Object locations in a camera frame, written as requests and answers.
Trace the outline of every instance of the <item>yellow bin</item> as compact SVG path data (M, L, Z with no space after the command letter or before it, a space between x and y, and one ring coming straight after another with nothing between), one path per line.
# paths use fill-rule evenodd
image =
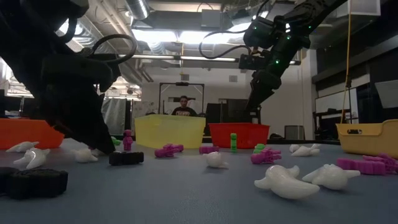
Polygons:
M184 149L201 146L206 118L152 114L136 118L136 142L159 149L164 145L182 144Z
M381 124L336 124L345 152L376 156L387 153L398 159L398 119Z

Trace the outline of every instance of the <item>white toy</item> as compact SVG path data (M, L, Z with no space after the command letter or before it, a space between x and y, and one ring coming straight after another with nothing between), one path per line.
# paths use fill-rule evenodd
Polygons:
M300 199L317 193L319 186L296 179L299 172L298 166L286 169L280 165L274 165L267 169L266 177L255 180L254 185L260 189L271 189L273 193L287 199Z
M299 149L299 147L300 147L299 145L293 144L290 146L289 151L291 153L293 153L293 152L297 151Z
M76 162L96 162L98 159L91 154L90 149L73 150Z
M93 150L89 149L89 150L91 151L91 154L93 156L105 156L105 153L101 152L98 149L93 149Z
M334 164L325 164L323 167L307 174L303 177L303 180L332 190L341 190L347 185L349 178L359 175L361 173L358 170L343 170Z
M319 154L319 149L317 149L319 146L320 144L313 144L311 147L291 145L289 150L293 152L292 156L317 156Z
M14 164L15 165L28 164L26 166L26 169L33 169L43 165L46 160L47 154L49 153L50 149L46 150L41 150L36 148L28 149L25 152L24 157L14 161Z
M318 149L319 146L321 146L321 144L313 144L309 149ZM296 144L293 144L293 145L291 145L291 146L289 147L289 151L290 151L291 153L297 151L298 149L300 149L300 146L299 146L299 145L296 145Z
M228 163L223 162L221 158L221 153L211 152L209 154L204 154L206 157L207 164L213 168L228 168Z
M39 142L21 142L15 146L12 146L6 152L26 152L28 149L32 149Z

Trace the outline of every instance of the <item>gray table surface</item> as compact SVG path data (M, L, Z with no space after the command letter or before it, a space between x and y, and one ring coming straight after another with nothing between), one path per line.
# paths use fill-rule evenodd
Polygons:
M111 167L107 157L77 164L71 149L84 145L64 140L49 154L46 168L69 172L67 191L57 198L24 201L0 197L0 223L383 223L398 218L398 175L362 175L350 179L345 190L321 188L303 200L286 200L257 189L271 165L252 165L249 151L223 152L227 169L211 169L197 150L172 159L156 159L153 149L143 151L137 166ZM344 154L339 146L321 146L317 157L292 157L288 145L276 164L300 167L299 178ZM0 152L0 166L22 154Z

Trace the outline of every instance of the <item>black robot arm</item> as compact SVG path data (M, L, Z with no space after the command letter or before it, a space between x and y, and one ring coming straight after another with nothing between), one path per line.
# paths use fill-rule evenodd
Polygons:
M106 91L120 76L118 64L137 48L133 37L114 34L92 49L75 53L66 45L75 34L77 19L88 10L88 0L0 0L0 57L17 80L39 102L40 114L56 130L106 154L114 145L101 114ZM67 33L55 31L69 19ZM122 58L94 54L103 42L124 38L132 42Z
M302 47L310 47L309 35L329 13L347 0L306 0L284 16L275 16L274 21L257 16L244 34L248 47L263 50L261 56L243 55L240 69L255 70L253 73L247 109L262 103L274 94L281 76L290 61Z

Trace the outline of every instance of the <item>person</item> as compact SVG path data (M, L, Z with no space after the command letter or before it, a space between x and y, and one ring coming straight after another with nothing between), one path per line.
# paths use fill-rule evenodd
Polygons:
M180 104L178 108L175 108L172 115L178 115L178 116L196 116L197 113L192 109L187 107L188 104L188 97L187 96L181 96L180 97Z

